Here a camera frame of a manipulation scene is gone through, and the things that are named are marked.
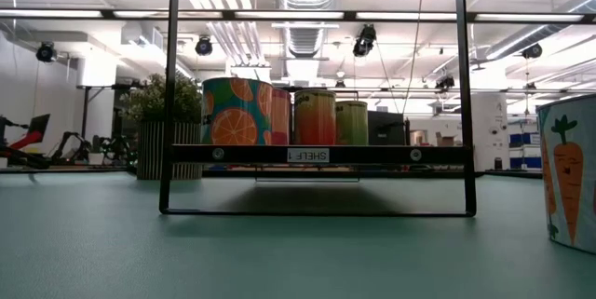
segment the blue container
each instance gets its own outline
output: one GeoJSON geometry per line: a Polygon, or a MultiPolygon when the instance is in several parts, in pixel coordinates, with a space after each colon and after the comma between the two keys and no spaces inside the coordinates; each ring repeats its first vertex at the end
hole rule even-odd
{"type": "Polygon", "coordinates": [[[203,82],[201,142],[218,145],[271,144],[273,87],[242,78],[203,82]]]}
{"type": "Polygon", "coordinates": [[[537,108],[550,238],[596,253],[596,95],[537,108]]]}

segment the ceiling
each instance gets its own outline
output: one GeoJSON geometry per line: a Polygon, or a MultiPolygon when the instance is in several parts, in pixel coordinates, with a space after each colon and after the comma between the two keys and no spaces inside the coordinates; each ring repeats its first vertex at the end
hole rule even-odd
{"type": "MultiPolygon", "coordinates": [[[[569,0],[467,0],[471,11],[497,12],[552,12],[569,0]]],[[[251,0],[258,9],[278,8],[277,0],[251,0]]],[[[454,11],[455,0],[335,0],[335,8],[341,10],[406,10],[454,11]]],[[[166,8],[168,0],[17,0],[18,7],[114,7],[121,9],[166,8]]],[[[13,0],[0,0],[0,7],[13,7],[13,0]]],[[[192,8],[189,0],[181,0],[180,8],[192,8]]],[[[162,66],[152,61],[151,56],[143,55],[127,44],[122,44],[121,28],[123,21],[108,20],[20,20],[19,26],[30,31],[75,31],[93,36],[115,52],[123,64],[126,75],[145,76],[162,70],[162,66]]],[[[151,23],[167,36],[167,23],[151,23]]],[[[273,29],[271,22],[257,22],[258,33],[263,45],[266,60],[271,64],[271,78],[280,79],[286,74],[285,48],[281,30],[273,29]]],[[[457,39],[454,24],[423,23],[375,23],[377,43],[365,59],[352,55],[354,39],[361,29],[361,23],[338,23],[337,29],[327,31],[322,48],[318,77],[328,80],[330,85],[336,80],[336,73],[345,73],[346,79],[356,79],[352,84],[358,87],[407,86],[410,78],[413,86],[429,85],[432,72],[456,54],[457,39]]],[[[475,24],[470,27],[469,42],[472,46],[489,47],[504,38],[517,33],[524,25],[514,24],[475,24]]],[[[215,45],[211,55],[199,57],[194,52],[194,43],[200,34],[209,34],[204,21],[183,21],[179,23],[178,36],[187,42],[179,52],[179,61],[199,77],[218,75],[225,70],[226,56],[215,45]]],[[[555,34],[542,42],[543,57],[530,60],[510,56],[482,67],[505,70],[510,86],[522,86],[526,78],[556,75],[561,70],[576,63],[596,58],[590,51],[596,50],[596,26],[573,26],[555,34]],[[565,48],[578,42],[585,42],[565,51],[565,48]]],[[[596,69],[570,73],[554,81],[549,87],[569,87],[586,83],[596,76],[596,69]]]]}

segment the green canister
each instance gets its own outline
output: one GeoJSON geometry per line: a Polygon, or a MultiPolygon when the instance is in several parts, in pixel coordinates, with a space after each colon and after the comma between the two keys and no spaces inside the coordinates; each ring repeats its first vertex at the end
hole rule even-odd
{"type": "Polygon", "coordinates": [[[337,102],[335,104],[335,143],[338,145],[368,145],[368,116],[366,102],[337,102]]]}

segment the wooden planter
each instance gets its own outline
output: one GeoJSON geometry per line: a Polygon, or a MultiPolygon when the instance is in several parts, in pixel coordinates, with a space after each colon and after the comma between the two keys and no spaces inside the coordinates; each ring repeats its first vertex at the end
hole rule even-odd
{"type": "MultiPolygon", "coordinates": [[[[137,179],[161,179],[163,158],[163,122],[142,122],[139,128],[139,161],[137,179]]],[[[176,123],[174,125],[174,143],[200,144],[201,126],[199,123],[176,123]]],[[[202,166],[195,163],[174,164],[172,180],[200,179],[202,166]]]]}

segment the potted plant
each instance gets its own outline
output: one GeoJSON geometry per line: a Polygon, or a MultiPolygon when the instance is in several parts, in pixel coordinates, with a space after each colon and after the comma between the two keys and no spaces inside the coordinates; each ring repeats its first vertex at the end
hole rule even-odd
{"type": "MultiPolygon", "coordinates": [[[[129,105],[124,117],[139,125],[137,179],[161,178],[163,131],[165,125],[164,101],[166,79],[163,75],[150,75],[143,88],[132,90],[121,100],[129,105]]],[[[177,144],[200,143],[201,94],[198,85],[182,75],[176,75],[174,94],[174,142],[177,144]]],[[[172,179],[199,179],[200,164],[174,164],[172,179]]]]}

